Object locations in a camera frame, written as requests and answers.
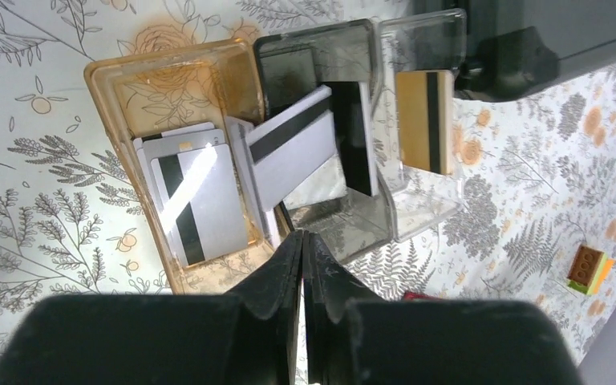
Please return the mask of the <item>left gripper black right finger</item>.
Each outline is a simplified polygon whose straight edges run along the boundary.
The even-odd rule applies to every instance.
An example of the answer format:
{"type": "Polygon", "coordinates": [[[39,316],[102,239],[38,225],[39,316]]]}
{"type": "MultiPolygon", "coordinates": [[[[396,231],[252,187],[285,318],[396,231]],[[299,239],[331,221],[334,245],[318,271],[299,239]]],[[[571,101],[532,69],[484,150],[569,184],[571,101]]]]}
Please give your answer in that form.
{"type": "Polygon", "coordinates": [[[302,246],[307,374],[319,384],[579,384],[561,334],[535,305],[388,301],[324,240],[302,246]]]}

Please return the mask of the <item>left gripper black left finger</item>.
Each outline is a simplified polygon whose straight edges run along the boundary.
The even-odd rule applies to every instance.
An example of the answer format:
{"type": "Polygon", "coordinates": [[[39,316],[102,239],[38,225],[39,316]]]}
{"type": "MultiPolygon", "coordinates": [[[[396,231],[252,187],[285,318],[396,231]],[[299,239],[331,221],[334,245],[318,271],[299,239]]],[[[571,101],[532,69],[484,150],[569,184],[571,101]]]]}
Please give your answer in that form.
{"type": "Polygon", "coordinates": [[[291,384],[304,234],[223,294],[59,295],[0,358],[0,384],[291,384]]]}

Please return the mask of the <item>gold credit card stack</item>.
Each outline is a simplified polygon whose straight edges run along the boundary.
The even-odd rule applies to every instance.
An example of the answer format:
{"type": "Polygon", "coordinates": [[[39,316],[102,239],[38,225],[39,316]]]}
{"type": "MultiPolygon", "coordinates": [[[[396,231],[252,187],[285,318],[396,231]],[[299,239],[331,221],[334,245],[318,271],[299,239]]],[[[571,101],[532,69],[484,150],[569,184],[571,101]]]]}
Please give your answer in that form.
{"type": "Polygon", "coordinates": [[[401,71],[394,81],[402,164],[444,176],[453,174],[452,73],[401,71]]]}

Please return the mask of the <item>red leather card holder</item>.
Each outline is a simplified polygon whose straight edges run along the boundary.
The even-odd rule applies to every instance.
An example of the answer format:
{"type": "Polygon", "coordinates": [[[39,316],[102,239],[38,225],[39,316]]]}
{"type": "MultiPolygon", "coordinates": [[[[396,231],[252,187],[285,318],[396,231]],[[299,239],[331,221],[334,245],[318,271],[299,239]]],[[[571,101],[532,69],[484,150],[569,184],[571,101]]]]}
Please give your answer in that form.
{"type": "Polygon", "coordinates": [[[439,297],[430,296],[423,293],[416,293],[412,291],[406,291],[403,296],[403,300],[415,301],[415,300],[441,300],[439,297]]]}

